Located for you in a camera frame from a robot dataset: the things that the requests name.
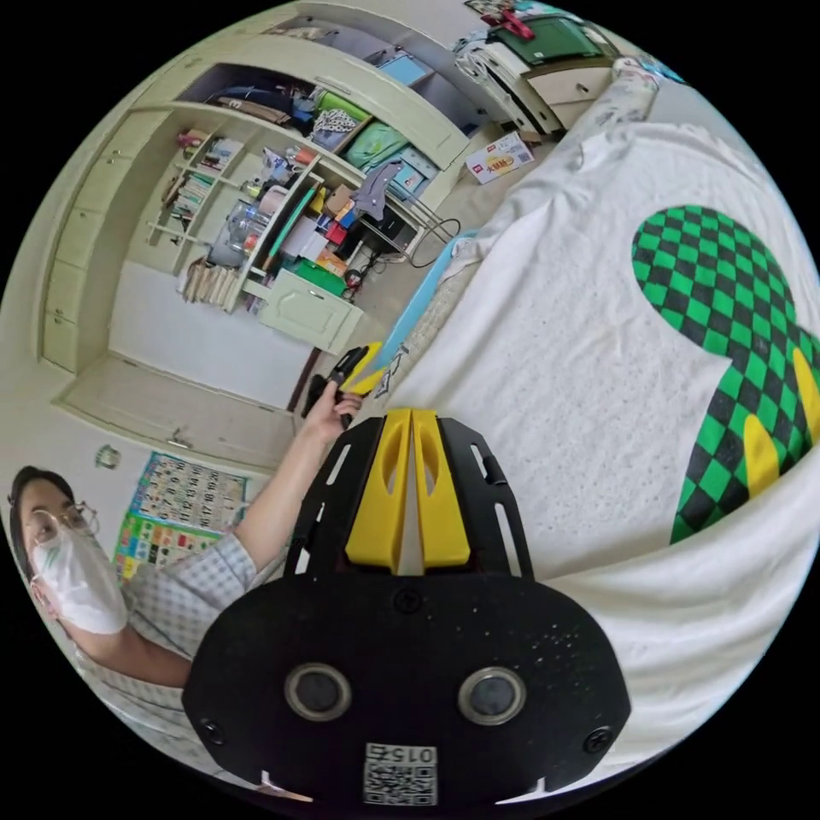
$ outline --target green folder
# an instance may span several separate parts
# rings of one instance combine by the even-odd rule
[[[535,39],[525,40],[506,28],[494,28],[492,39],[503,43],[528,65],[603,54],[576,22],[565,17],[536,17],[525,20],[524,24],[536,35]]]
[[[308,206],[310,201],[316,196],[316,189],[318,185],[314,185],[305,196],[299,201],[299,204],[293,209],[293,213],[288,217],[288,221],[284,223],[284,228],[279,232],[279,235],[276,239],[273,240],[273,245],[271,245],[271,249],[268,252],[268,256],[275,256],[279,249],[282,247],[282,244],[285,239],[287,239],[288,234],[290,233],[291,228],[296,224],[296,220],[302,216],[302,211]]]

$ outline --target eyeglasses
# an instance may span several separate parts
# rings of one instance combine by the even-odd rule
[[[32,533],[34,542],[40,546],[56,538],[61,526],[83,535],[95,536],[99,529],[97,511],[82,502],[71,505],[59,515],[47,510],[37,510],[26,522],[26,528]]]

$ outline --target checkered shirt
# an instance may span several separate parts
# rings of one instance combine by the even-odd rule
[[[129,623],[143,637],[192,659],[220,613],[261,580],[280,574],[284,555],[257,575],[233,535],[203,553],[163,569],[142,565],[123,587]],[[205,774],[258,788],[221,769],[202,745],[182,707],[182,689],[157,686],[94,663],[78,649],[76,665],[91,690],[151,746]]]

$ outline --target face mask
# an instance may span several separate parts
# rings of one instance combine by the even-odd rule
[[[61,618],[95,635],[125,628],[128,610],[116,569],[93,536],[61,527],[54,539],[34,548],[32,558],[35,580],[48,584]]]

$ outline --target yellow 3d-printed part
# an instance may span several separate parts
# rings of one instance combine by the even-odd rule
[[[419,536],[425,569],[464,566],[470,559],[470,545],[436,413],[413,410],[412,417]]]
[[[352,564],[386,567],[394,575],[398,572],[404,536],[410,425],[409,410],[387,413],[345,548]],[[390,479],[394,474],[391,488]]]
[[[359,364],[356,365],[353,372],[342,382],[341,390],[344,393],[356,393],[358,395],[367,395],[371,390],[378,386],[384,375],[384,368],[370,373],[360,380],[361,374],[367,370],[371,362],[378,355],[379,350],[382,349],[381,342],[374,342],[367,345],[367,353],[364,355]]]

